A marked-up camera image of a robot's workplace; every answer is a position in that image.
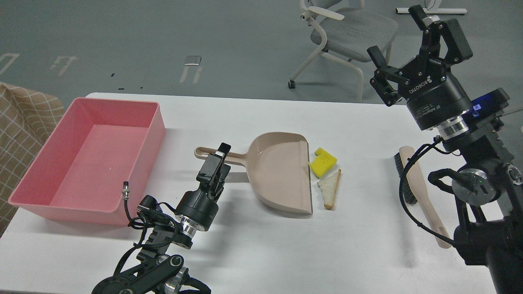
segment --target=pink container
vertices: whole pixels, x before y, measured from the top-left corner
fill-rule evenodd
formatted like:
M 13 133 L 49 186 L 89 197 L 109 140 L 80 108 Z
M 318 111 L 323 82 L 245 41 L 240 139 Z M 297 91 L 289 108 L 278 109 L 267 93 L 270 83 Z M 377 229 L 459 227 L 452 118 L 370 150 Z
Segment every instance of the pink container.
M 127 225 L 165 134 L 155 102 L 77 98 L 11 194 L 9 203 L 44 218 Z

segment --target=yellow sponge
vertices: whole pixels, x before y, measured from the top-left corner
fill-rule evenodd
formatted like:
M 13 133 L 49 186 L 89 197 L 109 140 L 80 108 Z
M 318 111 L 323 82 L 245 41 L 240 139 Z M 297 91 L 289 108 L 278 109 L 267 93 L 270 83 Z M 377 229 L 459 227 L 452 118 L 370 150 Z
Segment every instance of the yellow sponge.
M 309 163 L 312 172 L 318 177 L 321 178 L 329 169 L 331 169 L 336 162 L 338 161 L 334 156 L 330 155 L 323 148 L 318 148 L 314 154 L 317 157 L 312 163 Z

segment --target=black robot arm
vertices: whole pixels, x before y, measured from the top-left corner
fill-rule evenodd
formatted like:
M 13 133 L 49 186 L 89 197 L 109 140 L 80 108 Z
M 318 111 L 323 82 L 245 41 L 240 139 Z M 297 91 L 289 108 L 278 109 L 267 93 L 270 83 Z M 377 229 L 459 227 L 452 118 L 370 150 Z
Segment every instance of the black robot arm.
M 498 293 L 523 293 L 523 185 L 519 170 L 510 163 L 514 157 L 497 135 L 508 95 L 499 88 L 471 101 L 450 70 L 472 57 L 458 22 L 427 17 L 420 6 L 409 12 L 423 32 L 419 54 L 396 68 L 387 65 L 377 47 L 369 48 L 377 67 L 370 83 L 387 106 L 405 98 L 419 128 L 437 128 L 445 149 L 463 156 L 466 165 L 459 170 L 442 169 L 428 176 L 432 184 L 454 195 L 459 226 L 454 240 L 448 241 L 467 265 L 489 268 Z M 439 57 L 441 37 L 448 48 L 444 58 Z M 389 81 L 397 83 L 397 89 Z M 452 178 L 451 186 L 441 181 L 444 177 Z M 503 219 L 487 220 L 481 205 L 501 195 L 507 195 L 512 210 Z
M 231 146 L 222 143 L 215 154 L 209 154 L 196 177 L 200 185 L 196 191 L 188 191 L 176 209 L 167 203 L 158 203 L 146 195 L 138 205 L 138 216 L 131 218 L 127 207 L 129 183 L 123 184 L 123 200 L 129 226 L 142 230 L 138 243 L 120 259 L 113 276 L 102 280 L 93 289 L 93 294 L 210 294 L 204 283 L 189 276 L 181 255 L 166 254 L 169 246 L 177 244 L 190 249 L 196 230 L 209 229 L 218 211 L 216 202 L 223 192 L 223 185 L 230 166 L 224 164 Z M 176 221 L 165 214 L 160 205 L 165 205 L 179 219 Z M 153 229 L 145 243 L 148 229 Z M 139 265 L 122 271 L 129 256 L 140 249 Z M 196 288 L 181 290 L 182 286 Z

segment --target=checkered cloth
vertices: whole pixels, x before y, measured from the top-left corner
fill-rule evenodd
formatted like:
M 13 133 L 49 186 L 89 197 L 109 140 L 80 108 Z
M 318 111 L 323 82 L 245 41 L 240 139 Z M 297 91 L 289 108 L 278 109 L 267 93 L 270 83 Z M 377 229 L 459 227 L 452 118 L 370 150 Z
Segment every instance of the checkered cloth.
M 63 114 L 54 96 L 0 83 L 0 236 L 17 209 L 7 199 Z

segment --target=gray chair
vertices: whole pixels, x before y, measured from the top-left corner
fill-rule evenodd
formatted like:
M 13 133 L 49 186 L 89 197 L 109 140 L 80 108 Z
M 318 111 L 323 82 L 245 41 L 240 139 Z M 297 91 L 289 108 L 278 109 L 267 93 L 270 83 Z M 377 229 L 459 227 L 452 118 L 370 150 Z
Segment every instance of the gray chair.
M 357 99 L 361 102 L 363 72 L 351 61 L 371 61 L 367 48 L 378 46 L 382 52 L 386 52 L 385 58 L 388 62 L 398 24 L 382 15 L 365 11 L 363 0 L 348 0 L 349 6 L 340 8 L 336 12 L 328 8 L 342 0 L 309 0 L 310 6 L 306 6 L 305 0 L 300 1 L 301 9 L 305 10 L 301 18 L 314 28 L 311 40 L 318 46 L 291 76 L 289 88 L 296 87 L 294 80 L 314 58 L 320 55 L 356 71 Z M 319 15 L 325 17 L 320 23 L 316 21 Z

